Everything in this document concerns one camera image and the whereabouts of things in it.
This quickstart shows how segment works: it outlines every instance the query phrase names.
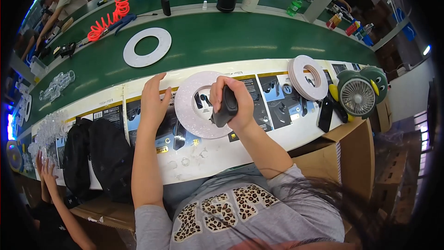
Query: black fabric bag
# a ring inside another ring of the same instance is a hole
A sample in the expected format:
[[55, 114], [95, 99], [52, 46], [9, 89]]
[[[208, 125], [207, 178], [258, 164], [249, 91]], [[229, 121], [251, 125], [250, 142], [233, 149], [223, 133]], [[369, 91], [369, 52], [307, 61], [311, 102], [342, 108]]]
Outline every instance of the black fabric bag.
[[72, 194], [84, 201], [99, 196], [101, 191], [89, 190], [88, 156], [90, 153], [89, 128], [92, 121], [76, 118], [68, 132], [63, 159], [63, 177]]
[[91, 163], [103, 191], [113, 202], [132, 203], [134, 150], [112, 122], [99, 119], [89, 128]]

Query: barcode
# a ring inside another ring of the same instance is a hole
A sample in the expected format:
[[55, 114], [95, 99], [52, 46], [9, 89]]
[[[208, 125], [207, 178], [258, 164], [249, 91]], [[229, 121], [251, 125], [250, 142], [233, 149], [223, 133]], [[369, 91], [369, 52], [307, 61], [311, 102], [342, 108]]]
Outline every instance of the barcode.
[[94, 113], [94, 119], [102, 118], [103, 114], [102, 111], [98, 113]]

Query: child's hand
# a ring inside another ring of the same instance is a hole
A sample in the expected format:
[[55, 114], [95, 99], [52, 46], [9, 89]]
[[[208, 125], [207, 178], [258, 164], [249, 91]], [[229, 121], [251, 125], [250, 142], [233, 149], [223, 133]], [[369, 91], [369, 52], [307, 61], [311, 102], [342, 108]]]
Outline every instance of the child's hand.
[[48, 188], [49, 194], [51, 198], [59, 196], [59, 191], [57, 190], [56, 179], [58, 176], [53, 176], [52, 172], [54, 171], [55, 164], [49, 164], [49, 158], [45, 159], [45, 164], [41, 168], [41, 177], [45, 180], [46, 187]]
[[41, 150], [39, 150], [37, 152], [37, 156], [36, 156], [36, 170], [37, 170], [37, 173], [39, 174], [40, 181], [45, 182], [45, 180], [42, 177], [42, 151]]

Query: fan grille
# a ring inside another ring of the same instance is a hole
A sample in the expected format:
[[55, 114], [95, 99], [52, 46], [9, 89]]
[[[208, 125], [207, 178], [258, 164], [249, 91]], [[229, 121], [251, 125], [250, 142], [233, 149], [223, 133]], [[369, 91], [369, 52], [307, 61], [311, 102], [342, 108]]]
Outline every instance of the fan grille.
[[[355, 96], [362, 98], [360, 103], [356, 102]], [[361, 117], [372, 110], [375, 106], [376, 96], [370, 83], [354, 78], [348, 80], [341, 88], [340, 101], [346, 111], [356, 117]]]

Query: yellow sticker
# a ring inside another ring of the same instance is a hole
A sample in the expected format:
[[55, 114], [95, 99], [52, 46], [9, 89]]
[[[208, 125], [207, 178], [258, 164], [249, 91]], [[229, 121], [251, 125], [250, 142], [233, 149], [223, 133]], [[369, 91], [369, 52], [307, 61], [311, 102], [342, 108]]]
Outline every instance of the yellow sticker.
[[158, 147], [156, 148], [157, 153], [166, 153], [168, 152], [168, 146]]

